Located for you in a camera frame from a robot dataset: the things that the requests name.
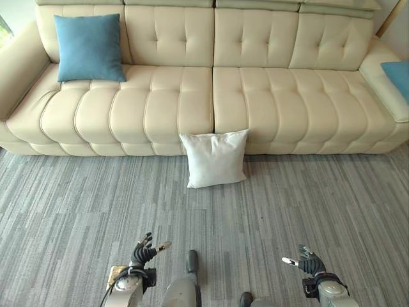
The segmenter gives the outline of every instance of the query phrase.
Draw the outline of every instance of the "floor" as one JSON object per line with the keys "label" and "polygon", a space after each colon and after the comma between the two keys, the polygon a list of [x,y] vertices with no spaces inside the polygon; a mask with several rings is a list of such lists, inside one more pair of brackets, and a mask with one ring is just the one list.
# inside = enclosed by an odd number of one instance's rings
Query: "floor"
{"label": "floor", "polygon": [[98,306],[112,265],[153,231],[170,250],[145,307],[199,252],[203,306],[251,290],[318,306],[281,262],[315,250],[360,307],[409,306],[409,145],[385,155],[246,156],[248,179],[187,189],[186,157],[19,156],[0,150],[0,306]]}

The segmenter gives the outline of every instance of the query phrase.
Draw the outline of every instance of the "sofa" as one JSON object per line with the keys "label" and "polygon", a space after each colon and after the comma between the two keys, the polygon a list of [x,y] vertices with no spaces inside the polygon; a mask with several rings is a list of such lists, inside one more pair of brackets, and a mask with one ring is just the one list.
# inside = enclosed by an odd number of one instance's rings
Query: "sofa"
{"label": "sofa", "polygon": [[[249,129],[246,154],[380,154],[409,108],[380,64],[374,0],[36,0],[0,50],[0,146],[185,155],[179,133]],[[54,15],[120,14],[126,82],[57,82]]]}

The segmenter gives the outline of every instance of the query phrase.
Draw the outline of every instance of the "white pillow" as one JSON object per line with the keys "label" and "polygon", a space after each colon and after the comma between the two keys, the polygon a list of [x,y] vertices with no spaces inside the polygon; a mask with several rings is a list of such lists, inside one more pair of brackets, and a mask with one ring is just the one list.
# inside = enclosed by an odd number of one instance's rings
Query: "white pillow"
{"label": "white pillow", "polygon": [[243,157],[248,131],[179,134],[189,161],[187,187],[208,187],[245,180]]}

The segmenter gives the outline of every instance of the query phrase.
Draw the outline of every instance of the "sofa base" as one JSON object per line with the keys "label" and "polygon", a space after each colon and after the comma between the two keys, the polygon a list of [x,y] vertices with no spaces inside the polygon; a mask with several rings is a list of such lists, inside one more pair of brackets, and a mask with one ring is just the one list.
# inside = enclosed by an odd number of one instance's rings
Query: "sofa base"
{"label": "sofa base", "polygon": [[[389,143],[377,142],[375,144],[350,143],[321,143],[321,144],[285,144],[285,143],[268,143],[268,144],[251,144],[246,146],[247,155],[329,155],[329,154],[385,154],[401,146],[404,142]],[[185,148],[182,144],[169,145],[165,148],[163,145],[147,144],[146,146],[132,144],[48,144],[38,145],[25,142],[0,143],[0,147],[5,150],[19,155],[73,155],[78,157],[107,156],[120,157],[130,156],[149,156],[149,155],[186,155]]]}

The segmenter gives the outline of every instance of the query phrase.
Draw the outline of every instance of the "sofa cushion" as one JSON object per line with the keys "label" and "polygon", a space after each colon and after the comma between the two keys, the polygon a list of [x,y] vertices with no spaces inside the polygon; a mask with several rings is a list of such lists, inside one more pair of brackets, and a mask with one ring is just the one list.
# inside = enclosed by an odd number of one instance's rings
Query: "sofa cushion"
{"label": "sofa cushion", "polygon": [[5,122],[20,143],[0,144],[19,154],[182,155],[179,133],[213,131],[210,68],[123,69],[124,83],[60,84],[51,64]]}
{"label": "sofa cushion", "polygon": [[359,72],[214,68],[213,91],[215,133],[250,129],[247,154],[375,153],[407,139]]}
{"label": "sofa cushion", "polygon": [[119,14],[56,15],[54,20],[59,44],[59,82],[81,79],[125,81],[121,66]]}

